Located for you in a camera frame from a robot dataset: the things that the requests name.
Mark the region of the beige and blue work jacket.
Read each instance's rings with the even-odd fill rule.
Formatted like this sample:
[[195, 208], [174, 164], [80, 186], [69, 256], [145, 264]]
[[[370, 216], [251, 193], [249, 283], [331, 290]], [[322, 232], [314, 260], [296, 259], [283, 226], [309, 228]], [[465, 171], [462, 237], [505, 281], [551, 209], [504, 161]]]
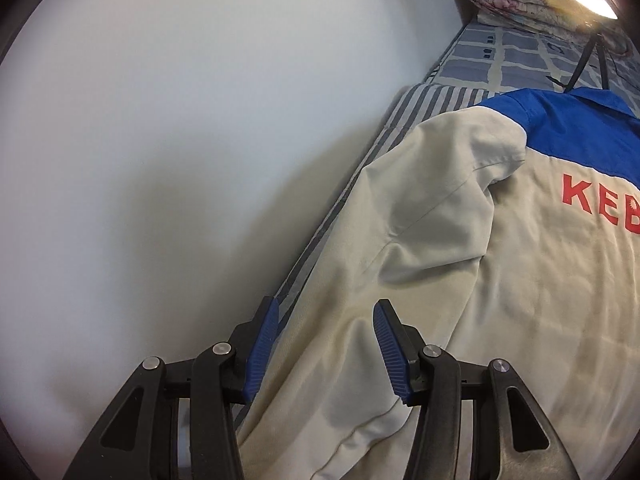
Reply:
[[239, 436], [250, 479], [397, 479], [378, 300], [455, 358], [508, 360], [584, 479], [639, 429], [639, 121], [523, 89], [435, 116], [361, 171]]

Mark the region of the folded floral quilt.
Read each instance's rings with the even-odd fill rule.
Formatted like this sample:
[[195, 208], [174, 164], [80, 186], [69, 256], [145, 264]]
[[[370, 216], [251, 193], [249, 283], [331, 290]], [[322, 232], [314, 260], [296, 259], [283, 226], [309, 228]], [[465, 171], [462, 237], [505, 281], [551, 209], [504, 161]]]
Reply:
[[469, 0], [477, 10], [477, 21], [512, 27], [523, 32], [583, 44], [591, 25], [600, 25], [605, 47], [616, 58], [630, 58], [634, 45], [614, 21], [599, 16], [575, 0]]

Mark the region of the blue striped bed quilt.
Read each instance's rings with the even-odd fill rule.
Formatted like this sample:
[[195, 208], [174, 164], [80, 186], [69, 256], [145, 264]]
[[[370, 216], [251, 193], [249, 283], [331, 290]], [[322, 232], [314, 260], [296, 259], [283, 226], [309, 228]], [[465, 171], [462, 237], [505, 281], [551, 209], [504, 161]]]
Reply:
[[387, 298], [424, 310], [428, 294], [473, 285], [499, 168], [487, 116], [479, 102], [417, 122], [361, 169], [285, 319], [242, 438], [343, 432], [388, 412], [373, 306]]

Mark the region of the blue checkered bed sheet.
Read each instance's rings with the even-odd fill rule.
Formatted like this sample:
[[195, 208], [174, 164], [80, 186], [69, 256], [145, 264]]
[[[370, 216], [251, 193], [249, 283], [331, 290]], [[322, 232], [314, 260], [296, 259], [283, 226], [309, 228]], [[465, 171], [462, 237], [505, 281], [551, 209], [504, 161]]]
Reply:
[[414, 99], [419, 119], [458, 110], [496, 94], [531, 88], [560, 92], [582, 47], [507, 27], [466, 25]]

